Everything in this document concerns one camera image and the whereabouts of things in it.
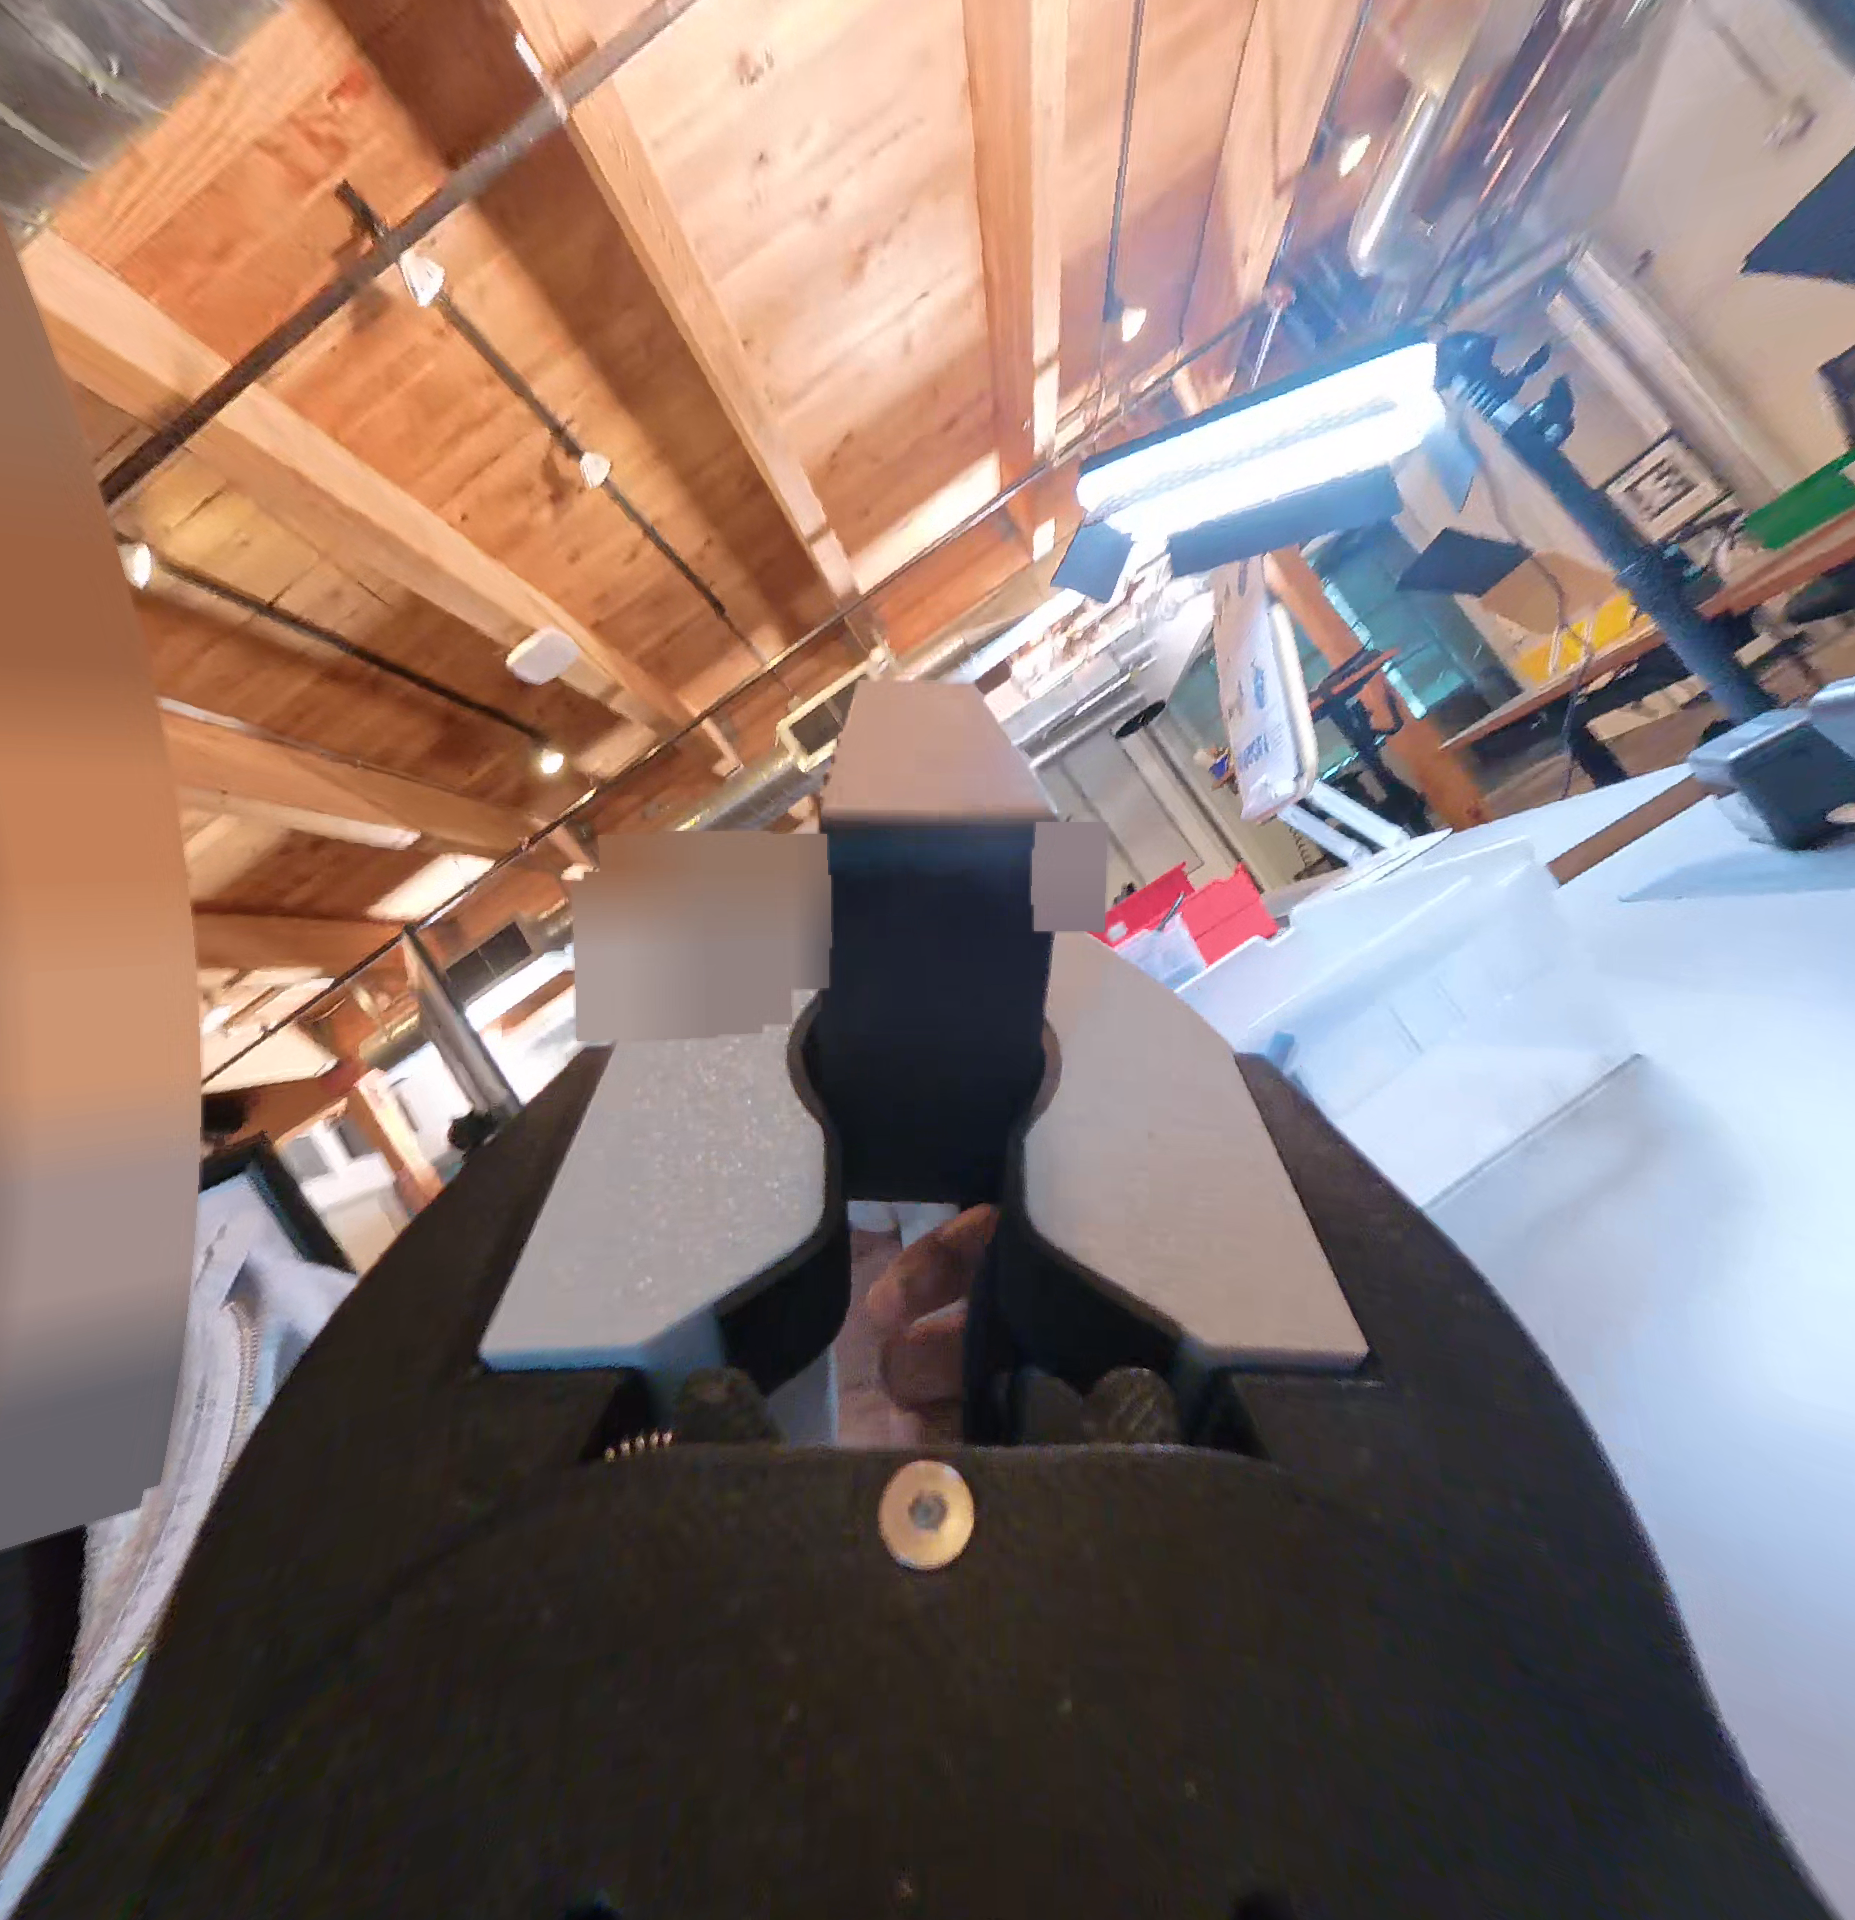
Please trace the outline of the framed picture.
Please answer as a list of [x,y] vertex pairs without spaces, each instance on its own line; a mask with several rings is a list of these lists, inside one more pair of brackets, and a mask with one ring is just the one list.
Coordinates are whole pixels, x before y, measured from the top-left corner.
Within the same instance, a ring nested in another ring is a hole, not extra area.
[[1677,431],[1641,448],[1602,491],[1645,539],[1673,539],[1733,501],[1730,484]]

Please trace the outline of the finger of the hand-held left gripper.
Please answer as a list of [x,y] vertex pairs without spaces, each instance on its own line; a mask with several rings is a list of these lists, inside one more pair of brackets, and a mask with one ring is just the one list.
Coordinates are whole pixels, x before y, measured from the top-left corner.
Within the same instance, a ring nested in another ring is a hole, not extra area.
[[1051,822],[1030,759],[977,684],[866,682],[820,793],[822,828]]

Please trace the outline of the clear plastic bin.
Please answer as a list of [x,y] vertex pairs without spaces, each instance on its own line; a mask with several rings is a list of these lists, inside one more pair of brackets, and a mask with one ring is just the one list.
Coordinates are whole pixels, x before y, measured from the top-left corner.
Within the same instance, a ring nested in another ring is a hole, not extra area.
[[1531,841],[1440,843],[1298,901],[1179,987],[1429,1207],[1630,1064],[1636,1044]]

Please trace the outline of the silver ventilation duct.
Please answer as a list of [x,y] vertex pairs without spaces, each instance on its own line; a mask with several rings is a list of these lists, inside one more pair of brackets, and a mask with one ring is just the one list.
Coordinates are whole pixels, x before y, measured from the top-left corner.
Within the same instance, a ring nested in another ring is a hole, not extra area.
[[1363,283],[1429,300],[1612,203],[1681,18],[1672,2],[1380,5],[1408,96],[1348,229]]

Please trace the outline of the grey clamp block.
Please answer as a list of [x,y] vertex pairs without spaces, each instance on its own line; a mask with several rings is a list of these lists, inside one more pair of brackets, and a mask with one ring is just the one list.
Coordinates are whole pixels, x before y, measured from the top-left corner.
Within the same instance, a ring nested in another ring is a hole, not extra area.
[[1855,831],[1855,676],[1702,739],[1686,766],[1754,839],[1807,851]]

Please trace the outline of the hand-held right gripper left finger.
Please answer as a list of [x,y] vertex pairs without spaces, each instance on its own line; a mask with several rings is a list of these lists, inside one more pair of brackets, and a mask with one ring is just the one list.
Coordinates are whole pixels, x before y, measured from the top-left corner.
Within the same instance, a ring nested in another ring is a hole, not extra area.
[[608,1052],[488,1318],[488,1369],[836,1383],[851,1225],[804,1036],[779,1025]]

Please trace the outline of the black wall panel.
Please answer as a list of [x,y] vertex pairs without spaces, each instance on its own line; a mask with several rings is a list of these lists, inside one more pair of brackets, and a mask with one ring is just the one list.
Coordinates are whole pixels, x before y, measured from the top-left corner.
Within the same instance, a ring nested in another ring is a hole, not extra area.
[[1442,527],[1397,574],[1402,592],[1486,596],[1535,555],[1522,544]]
[[1755,242],[1740,269],[1855,287],[1855,148]]

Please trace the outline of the white board stand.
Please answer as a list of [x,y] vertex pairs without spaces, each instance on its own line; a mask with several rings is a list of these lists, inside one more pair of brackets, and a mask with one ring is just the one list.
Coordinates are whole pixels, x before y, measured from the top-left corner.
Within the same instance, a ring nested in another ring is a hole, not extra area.
[[1284,807],[1277,817],[1348,868],[1394,854],[1415,839],[1415,832],[1395,825],[1374,808],[1341,793],[1327,779],[1317,779],[1293,804]]

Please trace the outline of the black usb hub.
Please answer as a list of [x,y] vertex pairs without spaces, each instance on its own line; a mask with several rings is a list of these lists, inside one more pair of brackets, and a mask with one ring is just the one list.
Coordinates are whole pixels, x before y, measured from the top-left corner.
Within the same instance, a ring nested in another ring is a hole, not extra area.
[[848,1199],[970,1208],[1007,1186],[1048,1067],[1033,853],[1033,819],[828,828],[806,1067]]

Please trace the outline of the person's right hand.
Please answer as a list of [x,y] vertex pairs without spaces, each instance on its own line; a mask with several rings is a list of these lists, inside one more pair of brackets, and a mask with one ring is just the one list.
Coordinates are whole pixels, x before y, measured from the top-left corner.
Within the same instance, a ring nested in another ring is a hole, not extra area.
[[962,1438],[967,1307],[998,1214],[995,1207],[924,1208],[909,1225],[852,1230],[851,1304],[833,1347],[839,1445]]

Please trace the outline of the green plastic bin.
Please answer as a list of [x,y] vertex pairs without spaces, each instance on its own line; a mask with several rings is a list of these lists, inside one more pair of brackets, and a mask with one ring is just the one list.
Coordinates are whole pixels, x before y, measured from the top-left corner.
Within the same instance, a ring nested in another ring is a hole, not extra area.
[[1779,553],[1850,513],[1855,513],[1855,445],[1749,513],[1740,533],[1765,553]]

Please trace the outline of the instruction poster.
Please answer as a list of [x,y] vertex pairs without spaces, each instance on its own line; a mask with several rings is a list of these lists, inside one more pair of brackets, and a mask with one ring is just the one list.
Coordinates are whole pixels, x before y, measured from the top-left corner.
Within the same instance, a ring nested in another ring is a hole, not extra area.
[[1267,557],[1209,577],[1213,657],[1227,766],[1246,824],[1266,824],[1313,791],[1318,739],[1290,613]]

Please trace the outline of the cardboard box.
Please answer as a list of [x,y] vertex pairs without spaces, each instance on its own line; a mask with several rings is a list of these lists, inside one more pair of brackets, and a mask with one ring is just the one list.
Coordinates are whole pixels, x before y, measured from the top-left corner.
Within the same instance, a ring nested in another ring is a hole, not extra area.
[[1612,577],[1606,570],[1556,549],[1539,549],[1476,599],[1498,620],[1531,635],[1550,635],[1596,612],[1611,588]]

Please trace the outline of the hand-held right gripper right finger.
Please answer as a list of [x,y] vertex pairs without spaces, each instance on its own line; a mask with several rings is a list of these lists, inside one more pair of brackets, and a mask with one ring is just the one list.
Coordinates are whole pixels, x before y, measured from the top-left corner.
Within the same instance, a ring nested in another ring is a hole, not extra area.
[[1016,1364],[1348,1374],[1370,1340],[1227,1041],[1092,937],[1043,937],[972,1060],[970,1195],[1001,1210],[991,1316]]

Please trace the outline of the yellow items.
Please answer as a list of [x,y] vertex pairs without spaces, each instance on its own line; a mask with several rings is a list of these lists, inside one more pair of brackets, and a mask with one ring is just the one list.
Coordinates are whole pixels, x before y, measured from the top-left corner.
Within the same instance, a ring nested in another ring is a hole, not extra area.
[[1532,635],[1514,651],[1514,677],[1529,689],[1573,681],[1586,661],[1616,650],[1634,632],[1634,612],[1634,601],[1614,592],[1581,619]]

